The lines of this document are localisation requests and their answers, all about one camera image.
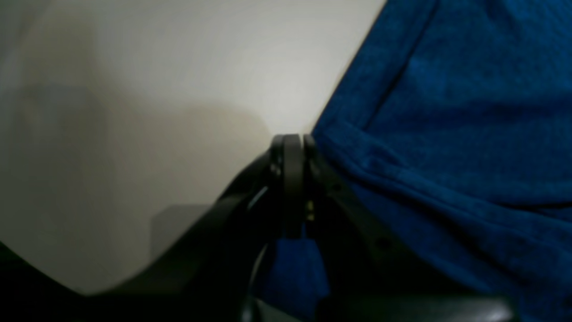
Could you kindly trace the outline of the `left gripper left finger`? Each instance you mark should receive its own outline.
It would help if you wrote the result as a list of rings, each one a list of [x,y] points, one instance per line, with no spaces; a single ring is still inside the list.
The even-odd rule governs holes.
[[[80,295],[1,247],[3,322],[261,322],[255,262],[281,222],[263,207],[281,187],[286,135],[249,164],[198,222],[141,273]]]

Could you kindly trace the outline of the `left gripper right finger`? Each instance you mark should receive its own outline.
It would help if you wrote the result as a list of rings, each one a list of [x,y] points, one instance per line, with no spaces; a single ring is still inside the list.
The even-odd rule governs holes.
[[[517,322],[511,301],[482,295],[413,253],[370,214],[303,136],[306,232],[315,240],[330,294],[317,322]]]

